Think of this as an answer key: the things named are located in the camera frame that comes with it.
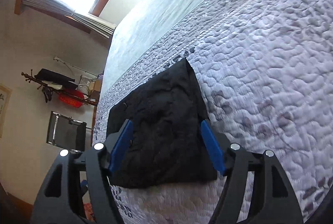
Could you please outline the black quilted pants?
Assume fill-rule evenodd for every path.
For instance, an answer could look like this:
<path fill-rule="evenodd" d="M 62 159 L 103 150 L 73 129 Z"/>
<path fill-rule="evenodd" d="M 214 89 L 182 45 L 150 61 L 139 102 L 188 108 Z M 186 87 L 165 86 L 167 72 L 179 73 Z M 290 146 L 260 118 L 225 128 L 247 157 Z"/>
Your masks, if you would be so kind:
<path fill-rule="evenodd" d="M 193 68 L 186 59 L 129 93 L 109 111 L 107 134 L 133 123 L 133 142 L 110 183 L 124 188 L 217 178 L 200 134 L 208 119 Z"/>

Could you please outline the red bag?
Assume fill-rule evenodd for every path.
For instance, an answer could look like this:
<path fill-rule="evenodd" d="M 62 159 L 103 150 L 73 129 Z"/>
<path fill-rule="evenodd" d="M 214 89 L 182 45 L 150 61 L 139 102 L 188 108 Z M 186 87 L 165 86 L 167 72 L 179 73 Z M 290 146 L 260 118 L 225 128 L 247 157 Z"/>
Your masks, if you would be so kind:
<path fill-rule="evenodd" d="M 83 105 L 83 102 L 78 99 L 84 99 L 84 94 L 75 89 L 64 89 L 59 93 L 58 99 L 63 103 L 75 108 L 79 108 Z"/>

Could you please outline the cardboard boxes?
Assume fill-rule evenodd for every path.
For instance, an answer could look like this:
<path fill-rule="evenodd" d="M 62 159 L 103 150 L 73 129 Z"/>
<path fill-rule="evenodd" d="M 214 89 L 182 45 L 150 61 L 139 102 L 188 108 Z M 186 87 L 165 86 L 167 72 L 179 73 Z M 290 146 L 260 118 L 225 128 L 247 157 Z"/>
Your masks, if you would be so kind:
<path fill-rule="evenodd" d="M 102 88 L 102 80 L 101 79 L 97 79 L 92 81 L 89 84 L 89 98 L 90 99 L 95 99 L 96 101 L 99 100 L 100 98 L 100 94 L 101 94 L 101 88 Z"/>

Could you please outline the black hanging coat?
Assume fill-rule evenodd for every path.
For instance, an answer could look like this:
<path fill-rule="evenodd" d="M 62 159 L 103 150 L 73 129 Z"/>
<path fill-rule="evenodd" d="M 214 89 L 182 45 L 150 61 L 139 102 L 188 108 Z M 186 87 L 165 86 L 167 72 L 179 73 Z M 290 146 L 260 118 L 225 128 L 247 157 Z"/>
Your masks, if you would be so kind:
<path fill-rule="evenodd" d="M 62 75 L 57 72 L 53 72 L 51 70 L 42 68 L 37 75 L 34 76 L 38 80 L 44 80 L 49 82 L 55 82 L 55 83 L 65 83 L 65 82 L 75 82 L 74 79 L 69 78 L 65 75 Z"/>

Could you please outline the grey curtain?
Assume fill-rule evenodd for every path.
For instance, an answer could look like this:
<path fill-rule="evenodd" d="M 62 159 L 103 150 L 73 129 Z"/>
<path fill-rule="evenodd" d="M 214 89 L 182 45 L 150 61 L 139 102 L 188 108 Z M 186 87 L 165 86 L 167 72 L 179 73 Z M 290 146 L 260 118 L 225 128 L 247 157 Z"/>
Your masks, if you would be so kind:
<path fill-rule="evenodd" d="M 69 18 L 90 30 L 95 31 L 104 38 L 110 38 L 116 28 L 115 24 L 105 21 L 90 13 L 79 13 L 60 0 L 22 0 L 25 6 Z"/>

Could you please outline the black metal frame chair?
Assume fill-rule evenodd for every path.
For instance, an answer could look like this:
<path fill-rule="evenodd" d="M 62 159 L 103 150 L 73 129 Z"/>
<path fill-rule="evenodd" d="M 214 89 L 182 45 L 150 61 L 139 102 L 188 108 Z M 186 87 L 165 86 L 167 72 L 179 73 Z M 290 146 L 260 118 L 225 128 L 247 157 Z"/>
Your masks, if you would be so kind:
<path fill-rule="evenodd" d="M 46 143 L 70 151 L 85 151 L 87 124 L 51 112 Z"/>

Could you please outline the framed wall picture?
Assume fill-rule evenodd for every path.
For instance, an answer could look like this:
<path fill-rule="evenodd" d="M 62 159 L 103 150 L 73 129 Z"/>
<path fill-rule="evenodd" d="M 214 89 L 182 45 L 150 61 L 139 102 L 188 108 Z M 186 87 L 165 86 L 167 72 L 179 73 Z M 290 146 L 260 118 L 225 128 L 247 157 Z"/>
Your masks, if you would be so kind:
<path fill-rule="evenodd" d="M 1 91 L 0 138 L 2 138 L 3 126 L 4 126 L 4 123 L 5 123 L 5 117 L 6 117 L 6 111 L 7 111 L 8 105 L 9 105 L 12 90 L 1 84 L 0 85 L 0 91 Z"/>

